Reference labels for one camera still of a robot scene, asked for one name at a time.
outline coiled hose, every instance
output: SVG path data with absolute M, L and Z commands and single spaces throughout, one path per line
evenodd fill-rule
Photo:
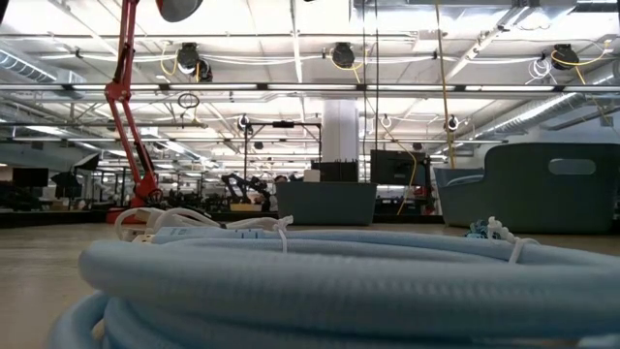
M 620 333 L 615 257 L 527 244 L 508 264 L 507 241 L 391 232 L 288 233 L 288 253 L 263 230 L 164 228 L 153 242 L 81 254 L 102 293 L 62 315 L 48 348 L 513 348 Z

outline gray container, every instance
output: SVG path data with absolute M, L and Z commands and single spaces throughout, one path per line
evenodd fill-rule
M 480 181 L 438 185 L 444 220 L 468 227 L 495 216 L 515 233 L 607 233 L 619 167 L 617 144 L 495 146 L 486 154 Z
M 277 183 L 280 217 L 300 225 L 372 224 L 377 184 L 347 182 Z

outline ceiling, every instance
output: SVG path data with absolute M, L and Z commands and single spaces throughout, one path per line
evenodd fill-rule
M 108 82 L 115 69 L 114 52 L 118 46 L 121 0 L 68 0 L 65 12 L 59 9 L 59 6 L 64 5 L 52 3 L 59 1 L 14 0 L 9 6 L 5 22 L 0 27 L 2 48 L 23 53 L 42 66 L 75 72 L 88 83 Z M 292 4 L 295 7 L 294 20 L 291 16 Z M 442 14 L 446 21 L 443 26 L 446 35 L 442 42 L 447 59 L 447 72 L 457 66 L 456 61 L 468 49 L 483 39 L 481 34 L 492 32 L 496 28 L 502 16 L 502 13 L 493 16 L 470 16 L 473 15 L 472 9 L 466 9 L 454 19 Z M 433 54 L 438 49 L 434 16 L 427 14 L 407 17 L 407 13 L 403 13 L 404 15 L 399 17 L 382 17 L 383 13 L 379 11 L 379 20 L 369 19 L 364 35 L 362 25 L 351 21 L 351 11 L 348 0 L 205 0 L 199 10 L 187 20 L 168 23 L 160 18 L 154 1 L 141 1 L 137 18 L 138 63 L 134 66 L 134 82 L 192 82 L 192 79 L 178 70 L 173 75 L 167 75 L 161 67 L 163 64 L 168 71 L 172 70 L 174 53 L 184 42 L 199 44 L 201 54 L 206 55 L 213 71 L 214 82 L 356 83 L 353 71 L 336 69 L 329 59 L 329 51 L 337 42 L 350 42 L 359 61 L 363 57 L 364 48 L 368 49 L 370 63 L 365 69 L 358 69 L 361 82 L 441 82 L 441 61 L 433 59 Z M 375 36 L 375 22 L 379 23 L 378 37 Z M 544 79 L 533 79 L 530 72 L 532 64 L 543 52 L 549 55 L 555 44 L 571 44 L 582 60 L 594 59 L 601 55 L 601 47 L 607 41 L 609 51 L 605 56 L 600 61 L 583 67 L 583 73 L 588 74 L 615 59 L 615 52 L 620 48 L 620 41 L 616 40 L 619 30 L 618 14 L 569 13 L 547 18 L 546 22 L 537 25 L 515 25 L 500 32 L 471 56 L 467 64 L 460 67 L 448 83 L 554 83 L 551 80 L 552 75 L 558 84 L 578 84 L 574 71 L 552 70 Z M 295 63 L 295 40 L 298 40 L 299 47 L 299 57 L 296 60 L 298 63 Z M 0 71 L 0 79 L 4 82 L 30 82 L 7 71 Z M 183 109 L 176 103 L 178 94 L 140 93 L 131 106 L 138 122 L 177 122 L 173 126 L 149 131 L 151 134 L 156 133 L 158 137 L 234 138 L 238 137 L 236 122 L 243 114 L 247 114 L 255 122 L 281 119 L 301 121 L 302 117 L 306 122 L 321 122 L 323 99 L 326 98 L 321 94 L 300 94 L 293 97 L 259 91 L 235 93 L 234 98 L 230 98 L 228 92 L 196 94 L 201 98 L 201 104 L 184 115 L 183 126 Z M 39 108 L 49 111 L 57 118 L 72 122 L 101 123 L 111 119 L 109 107 L 103 103 L 93 106 L 94 102 L 74 101 L 72 111 L 71 103 L 67 100 L 60 103 L 58 96 L 52 94 L 40 95 L 21 91 L 13 95 L 27 104 L 39 103 Z M 375 108 L 376 96 L 373 93 L 370 95 L 372 98 L 369 98 L 368 104 Z M 141 103 L 138 101 L 139 97 L 145 98 L 149 103 Z M 386 114 L 391 118 L 391 133 L 396 138 L 441 138 L 444 134 L 445 115 L 440 96 L 433 95 L 425 99 L 406 97 L 380 96 L 379 114 Z M 363 98 L 356 98 L 359 110 L 363 111 Z M 462 127 L 471 128 L 467 132 L 473 133 L 476 127 L 484 126 L 527 101 L 502 96 L 449 98 L 448 111 L 461 121 L 467 120 L 467 125 Z M 372 117 L 372 111 L 367 109 L 368 116 Z M 191 124 L 194 118 L 205 127 L 185 127 L 186 123 Z M 98 137 L 117 137 L 114 132 L 105 128 L 87 131 Z M 374 132 L 371 127 L 368 136 L 374 138 Z M 318 145 L 311 142 L 311 135 L 301 128 L 283 132 L 267 127 L 261 132 L 261 136 L 307 138 L 308 143 L 268 143 L 262 150 L 253 150 L 255 152 L 318 152 Z M 382 129 L 379 130 L 379 137 L 386 138 L 388 135 Z M 93 144 L 104 148 L 101 144 L 91 143 Z M 242 144 L 181 145 L 208 159 L 242 159 L 234 150 Z M 154 152 L 153 156 L 176 158 L 166 151 Z M 298 166 L 303 169 L 306 165 L 300 163 Z

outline hanging cable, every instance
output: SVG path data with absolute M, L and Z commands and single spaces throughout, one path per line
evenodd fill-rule
M 377 52 L 377 61 L 379 61 L 379 4 L 377 4 L 377 0 L 375 0 L 375 51 Z M 379 64 L 377 64 L 377 78 L 375 83 L 377 84 L 377 97 L 375 98 L 376 108 L 375 108 L 375 151 L 379 150 L 379 83 L 380 83 L 380 75 L 379 75 Z M 372 171 L 377 170 L 377 162 L 375 162 L 375 167 Z
M 375 113 L 376 117 L 378 117 L 377 116 L 377 112 L 372 108 L 372 104 L 370 104 L 370 101 L 368 99 L 364 100 L 364 106 L 366 105 L 366 103 L 370 106 L 370 110 Z M 414 161 L 414 170 L 411 172 L 411 177 L 409 178 L 409 186 L 405 190 L 405 194 L 403 195 L 403 202 L 400 204 L 400 208 L 398 209 L 398 213 L 396 213 L 396 215 L 400 215 L 400 213 L 402 212 L 403 208 L 405 207 L 405 204 L 407 203 L 407 199 L 409 199 L 409 192 L 411 191 L 411 189 L 412 189 L 412 187 L 414 185 L 414 179 L 416 178 L 416 171 L 418 170 L 418 159 L 416 158 L 416 155 L 414 155 L 411 151 L 409 151 L 409 149 L 407 149 L 407 147 L 405 145 L 403 145 L 401 142 L 399 142 L 392 135 L 392 133 L 389 131 L 388 127 L 386 127 L 386 125 L 384 125 L 383 122 L 381 123 L 381 126 L 383 126 L 384 130 L 386 130 L 387 134 L 391 138 L 391 141 L 396 143 L 396 144 L 398 144 L 398 146 L 400 146 L 403 150 L 405 150 L 405 152 L 407 154 L 409 154 L 409 156 L 411 156 L 412 160 Z
M 362 49 L 364 51 L 364 58 L 361 62 L 363 64 L 363 74 L 364 74 L 364 85 L 366 84 L 366 2 L 361 2 L 361 38 L 362 38 Z M 359 83 L 359 76 L 356 73 L 357 83 Z M 368 99 L 368 88 L 364 88 L 364 137 L 361 141 L 361 154 L 363 157 L 363 168 L 364 168 L 364 182 L 368 183 L 368 170 L 366 169 L 366 136 L 368 135 L 368 108 L 366 107 L 366 101 Z
M 160 59 L 160 66 L 162 67 L 162 72 L 164 72 L 164 74 L 166 74 L 167 76 L 171 77 L 174 74 L 176 74 L 176 66 L 178 64 L 178 50 L 176 51 L 176 53 L 174 54 L 174 67 L 172 68 L 172 71 L 169 72 L 166 69 L 166 66 L 164 65 L 164 57 L 166 56 L 166 48 L 168 47 L 168 43 L 166 43 L 164 45 L 164 49 L 162 50 L 162 58 Z
M 441 15 L 439 12 L 440 5 L 441 5 L 440 0 L 436 0 L 435 1 L 435 15 L 437 16 L 437 39 L 439 41 L 439 59 L 440 59 L 440 67 L 441 67 L 441 73 L 442 73 L 442 90 L 444 92 L 444 116 L 446 118 L 446 125 L 448 125 L 448 122 L 449 122 L 448 92 L 446 89 L 446 69 L 444 67 L 444 47 L 442 43 L 443 31 L 442 31 L 442 26 L 441 26 Z M 448 127 L 446 128 L 446 130 L 447 130 L 446 136 L 448 140 L 448 156 L 449 156 L 450 167 L 454 169 L 455 165 L 454 165 L 454 149 L 452 147 L 452 134 L 450 131 L 448 131 Z
M 598 61 L 600 61 L 601 59 L 603 59 L 603 57 L 607 54 L 607 50 L 606 50 L 606 49 L 607 49 L 607 47 L 608 47 L 608 46 L 609 46 L 609 44 L 605 44 L 605 45 L 604 45 L 603 52 L 601 52 L 601 55 L 600 55 L 600 56 L 598 56 L 597 58 L 594 58 L 594 59 L 589 60 L 589 61 L 587 61 L 587 62 L 572 63 L 572 62 L 566 62 L 566 61 L 560 60 L 560 59 L 558 59 L 558 58 L 556 58 L 556 57 L 555 57 L 555 54 L 557 53 L 557 50 L 554 50 L 553 52 L 551 52 L 551 58 L 552 58 L 554 61 L 556 61 L 556 62 L 558 62 L 558 63 L 562 63 L 562 64 L 567 65 L 567 66 L 572 66 L 572 67 L 582 67 L 582 66 L 586 66 L 586 65 L 588 65 L 588 64 L 592 64 L 592 63 L 594 63 L 594 62 L 598 62 Z
M 577 76 L 581 80 L 581 83 L 583 83 L 584 85 L 587 85 L 587 82 L 585 81 L 585 78 L 581 74 L 581 70 L 579 69 L 579 67 L 574 67 L 574 70 L 577 72 Z M 616 130 L 616 128 L 613 126 L 613 124 L 611 124 L 611 121 L 609 121 L 609 116 L 606 114 L 606 112 L 603 109 L 603 107 L 599 104 L 599 102 L 597 101 L 596 98 L 594 98 L 594 97 L 591 97 L 591 98 L 592 98 L 592 102 L 594 102 L 594 104 L 597 106 L 597 110 L 601 113 L 601 116 L 603 117 L 604 122 L 607 124 L 607 126 L 609 126 L 611 128 L 611 130 L 613 130 L 613 133 L 615 133 L 616 136 L 618 136 L 618 138 L 620 138 L 620 133 L 618 133 L 618 130 Z

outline floor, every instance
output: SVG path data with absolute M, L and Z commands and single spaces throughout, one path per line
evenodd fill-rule
M 460 229 L 433 225 L 375 225 L 368 229 L 463 234 Z M 620 237 L 532 238 L 544 244 L 620 256 Z M 77 258 L 97 239 L 116 237 L 111 226 L 103 224 L 0 230 L 0 348 L 42 348 L 54 319 L 70 304 L 92 293 L 78 276 Z

